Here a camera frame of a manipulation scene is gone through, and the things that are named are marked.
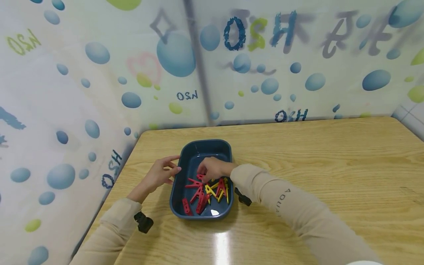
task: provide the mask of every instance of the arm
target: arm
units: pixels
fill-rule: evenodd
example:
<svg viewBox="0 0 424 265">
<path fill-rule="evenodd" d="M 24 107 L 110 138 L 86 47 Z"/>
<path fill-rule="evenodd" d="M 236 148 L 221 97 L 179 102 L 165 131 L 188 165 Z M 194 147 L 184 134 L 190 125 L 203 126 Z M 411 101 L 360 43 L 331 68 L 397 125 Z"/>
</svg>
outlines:
<svg viewBox="0 0 424 265">
<path fill-rule="evenodd" d="M 381 263 L 362 238 L 312 194 L 253 165 L 241 165 L 226 173 L 243 195 L 281 217 L 303 239 L 319 264 Z"/>
</svg>

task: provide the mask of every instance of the right hand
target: right hand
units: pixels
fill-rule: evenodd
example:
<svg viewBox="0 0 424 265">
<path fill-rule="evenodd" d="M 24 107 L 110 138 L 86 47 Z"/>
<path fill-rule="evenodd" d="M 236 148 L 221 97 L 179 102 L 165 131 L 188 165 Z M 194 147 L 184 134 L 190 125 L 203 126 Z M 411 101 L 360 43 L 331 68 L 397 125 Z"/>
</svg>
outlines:
<svg viewBox="0 0 424 265">
<path fill-rule="evenodd" d="M 206 183 L 211 179 L 219 179 L 222 176 L 229 177 L 236 167 L 237 165 L 234 163 L 224 162 L 216 157 L 207 157 L 197 168 L 197 174 L 205 175 L 202 182 Z"/>
</svg>

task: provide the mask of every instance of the sleeve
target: sleeve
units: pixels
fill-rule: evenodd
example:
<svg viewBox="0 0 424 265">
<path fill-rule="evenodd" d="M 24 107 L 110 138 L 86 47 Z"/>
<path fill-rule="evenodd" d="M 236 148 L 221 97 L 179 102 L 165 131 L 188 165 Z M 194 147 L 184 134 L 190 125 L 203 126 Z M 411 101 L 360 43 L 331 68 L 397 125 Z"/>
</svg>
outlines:
<svg viewBox="0 0 424 265">
<path fill-rule="evenodd" d="M 100 226 L 78 250 L 70 265 L 114 265 L 137 223 L 141 204 L 127 198 L 116 201 L 100 219 Z"/>
<path fill-rule="evenodd" d="M 281 217 L 303 239 L 320 265 L 381 263 L 363 239 L 312 194 L 253 165 L 238 166 L 230 179 L 243 195 Z"/>
</svg>

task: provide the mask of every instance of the black wrist strap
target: black wrist strap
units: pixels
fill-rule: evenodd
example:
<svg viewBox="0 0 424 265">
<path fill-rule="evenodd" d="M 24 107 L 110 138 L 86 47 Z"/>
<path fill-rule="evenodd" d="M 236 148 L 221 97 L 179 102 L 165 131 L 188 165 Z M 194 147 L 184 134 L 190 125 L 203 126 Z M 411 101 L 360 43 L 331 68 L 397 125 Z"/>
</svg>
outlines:
<svg viewBox="0 0 424 265">
<path fill-rule="evenodd" d="M 153 220 L 145 216 L 142 212 L 134 215 L 134 220 L 138 223 L 138 231 L 147 234 L 153 226 Z"/>
</svg>

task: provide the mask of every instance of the red clothespin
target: red clothespin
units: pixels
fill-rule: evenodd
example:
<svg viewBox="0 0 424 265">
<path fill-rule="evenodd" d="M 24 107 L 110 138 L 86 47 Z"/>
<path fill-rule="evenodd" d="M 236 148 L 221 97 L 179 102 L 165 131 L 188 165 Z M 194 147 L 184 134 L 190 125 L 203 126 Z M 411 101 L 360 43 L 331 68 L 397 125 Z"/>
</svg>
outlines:
<svg viewBox="0 0 424 265">
<path fill-rule="evenodd" d="M 191 198 L 190 203 L 192 204 L 194 200 L 196 199 L 196 197 L 199 197 L 199 200 L 200 200 L 200 198 L 203 198 L 203 196 L 204 196 L 204 193 L 203 193 L 203 185 L 202 185 L 197 189 L 196 193 L 193 195 L 193 198 Z"/>
<path fill-rule="evenodd" d="M 200 181 L 197 181 L 191 178 L 188 178 L 188 180 L 192 181 L 193 184 L 186 185 L 186 188 L 197 188 L 197 187 L 203 186 L 203 183 L 201 183 Z"/>
<path fill-rule="evenodd" d="M 191 212 L 191 209 L 190 209 L 190 205 L 188 204 L 188 201 L 186 198 L 183 199 L 183 207 L 184 207 L 184 212 L 187 215 L 193 216 L 193 213 Z"/>
</svg>

